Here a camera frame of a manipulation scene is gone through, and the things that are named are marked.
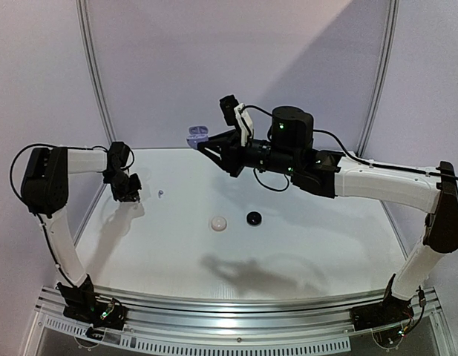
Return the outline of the purple earbud charging case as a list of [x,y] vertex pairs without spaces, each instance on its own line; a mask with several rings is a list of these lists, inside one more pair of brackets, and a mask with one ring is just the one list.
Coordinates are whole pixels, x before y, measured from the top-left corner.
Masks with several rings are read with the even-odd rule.
[[197,150],[197,146],[201,142],[206,142],[209,139],[209,129],[205,125],[189,127],[189,135],[186,138],[190,148]]

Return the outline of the pink earbud charging case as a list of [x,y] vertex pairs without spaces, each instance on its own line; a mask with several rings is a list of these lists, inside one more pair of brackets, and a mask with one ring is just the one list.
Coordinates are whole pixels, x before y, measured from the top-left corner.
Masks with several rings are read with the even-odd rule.
[[211,218],[209,225],[211,230],[216,232],[222,232],[226,230],[228,226],[228,221],[225,217],[214,216],[213,218]]

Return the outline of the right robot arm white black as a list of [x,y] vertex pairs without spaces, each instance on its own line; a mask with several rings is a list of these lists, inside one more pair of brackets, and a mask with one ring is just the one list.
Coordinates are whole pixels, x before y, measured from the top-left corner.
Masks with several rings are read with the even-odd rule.
[[376,305],[380,323],[391,323],[437,263],[458,249],[458,177],[449,162],[436,168],[412,168],[366,161],[340,151],[313,148],[317,133],[311,114],[280,106],[269,116],[268,138],[255,138],[249,106],[221,106],[230,131],[197,141],[196,149],[231,177],[244,168],[283,174],[292,185],[327,198],[361,197],[394,202],[425,212],[425,233],[395,273],[387,297]]

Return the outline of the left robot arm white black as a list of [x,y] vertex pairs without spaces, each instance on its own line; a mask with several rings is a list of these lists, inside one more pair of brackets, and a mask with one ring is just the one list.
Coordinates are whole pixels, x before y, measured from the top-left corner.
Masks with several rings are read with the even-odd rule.
[[91,279],[68,225],[69,176],[100,174],[114,200],[137,203],[142,190],[140,178],[129,172],[134,153],[124,142],[112,142],[109,148],[37,143],[23,150],[29,150],[30,156],[18,197],[38,219],[57,271],[69,287],[80,289]]

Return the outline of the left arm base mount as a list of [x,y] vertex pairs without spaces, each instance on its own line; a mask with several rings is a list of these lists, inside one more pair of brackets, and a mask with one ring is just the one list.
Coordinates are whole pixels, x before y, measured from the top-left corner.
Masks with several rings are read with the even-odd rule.
[[101,298],[91,283],[80,287],[57,283],[57,289],[65,300],[66,318],[87,323],[93,329],[124,329],[128,308],[115,298]]

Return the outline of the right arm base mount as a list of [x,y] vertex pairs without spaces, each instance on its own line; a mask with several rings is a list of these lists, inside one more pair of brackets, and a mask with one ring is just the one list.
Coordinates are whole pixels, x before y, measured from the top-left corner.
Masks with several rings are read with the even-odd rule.
[[413,316],[410,301],[395,297],[387,297],[379,302],[353,307],[350,310],[350,319],[356,331],[399,323]]

